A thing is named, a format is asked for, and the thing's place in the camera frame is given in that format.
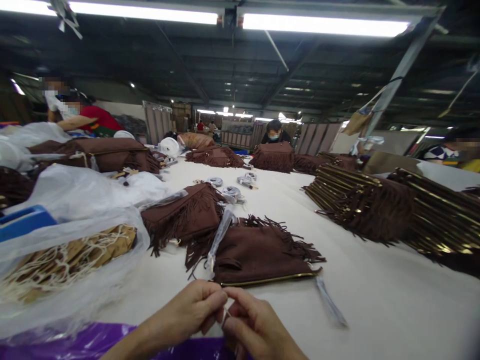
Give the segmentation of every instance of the blue container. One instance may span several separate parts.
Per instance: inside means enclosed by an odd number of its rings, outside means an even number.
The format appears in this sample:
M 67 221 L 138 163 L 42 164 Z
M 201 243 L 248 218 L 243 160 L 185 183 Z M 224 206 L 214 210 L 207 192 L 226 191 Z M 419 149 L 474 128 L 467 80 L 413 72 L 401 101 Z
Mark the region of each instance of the blue container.
M 0 243 L 51 225 L 57 222 L 43 206 L 28 207 L 0 218 Z

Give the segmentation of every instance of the stack of bags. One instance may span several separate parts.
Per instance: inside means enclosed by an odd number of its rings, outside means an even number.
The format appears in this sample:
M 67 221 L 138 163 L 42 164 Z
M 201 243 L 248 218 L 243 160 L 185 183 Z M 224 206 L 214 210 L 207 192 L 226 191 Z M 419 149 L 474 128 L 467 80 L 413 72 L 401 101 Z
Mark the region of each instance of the stack of bags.
M 306 193 L 335 223 L 387 246 L 405 237 L 415 211 L 408 186 L 332 164 L 318 168 Z
M 406 244 L 435 262 L 480 277 L 480 200 L 477 190 L 455 192 L 408 170 L 389 179 L 417 194 Z

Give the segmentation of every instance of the clear plastic bag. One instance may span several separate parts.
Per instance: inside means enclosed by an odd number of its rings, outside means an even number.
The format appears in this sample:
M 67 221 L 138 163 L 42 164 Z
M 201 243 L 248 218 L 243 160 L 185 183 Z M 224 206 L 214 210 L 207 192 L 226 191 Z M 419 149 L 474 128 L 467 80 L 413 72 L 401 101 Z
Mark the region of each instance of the clear plastic bag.
M 76 335 L 94 319 L 102 305 L 131 291 L 127 286 L 131 285 L 128 275 L 147 251 L 150 237 L 140 212 L 128 207 L 111 209 L 86 220 L 43 227 L 0 243 L 0 279 L 3 280 L 29 254 L 90 237 L 120 224 L 136 228 L 131 250 L 96 268 L 87 277 L 30 304 L 5 301 L 0 291 L 3 343 L 37 344 Z
M 149 172 L 129 176 L 124 186 L 89 168 L 55 164 L 45 169 L 30 198 L 6 215 L 42 205 L 58 222 L 89 218 L 113 208 L 139 207 L 167 197 L 167 185 Z
M 33 122 L 16 128 L 8 136 L 9 142 L 26 148 L 41 144 L 47 140 L 54 140 L 63 144 L 71 139 L 71 136 L 53 122 Z

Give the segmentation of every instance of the hand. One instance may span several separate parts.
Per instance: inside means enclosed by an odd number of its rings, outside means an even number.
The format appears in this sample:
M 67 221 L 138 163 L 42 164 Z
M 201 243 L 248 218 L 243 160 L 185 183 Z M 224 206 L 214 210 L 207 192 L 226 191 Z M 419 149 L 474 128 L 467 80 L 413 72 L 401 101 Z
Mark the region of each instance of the hand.
M 237 359 L 246 359 L 248 352 L 257 360 L 308 360 L 268 302 L 241 288 L 223 290 L 235 300 L 223 331 L 239 342 Z
M 217 283 L 193 281 L 102 359 L 150 359 L 199 331 L 205 335 L 216 321 L 222 321 L 227 300 Z

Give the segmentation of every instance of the patterned shirt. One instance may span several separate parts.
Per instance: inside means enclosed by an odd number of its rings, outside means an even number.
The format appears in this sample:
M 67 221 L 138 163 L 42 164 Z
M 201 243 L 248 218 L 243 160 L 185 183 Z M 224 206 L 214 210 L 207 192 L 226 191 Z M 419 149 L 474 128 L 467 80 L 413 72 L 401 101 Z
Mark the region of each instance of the patterned shirt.
M 441 160 L 443 165 L 456 167 L 459 164 L 460 154 L 445 145 L 435 145 L 423 153 L 422 160 Z

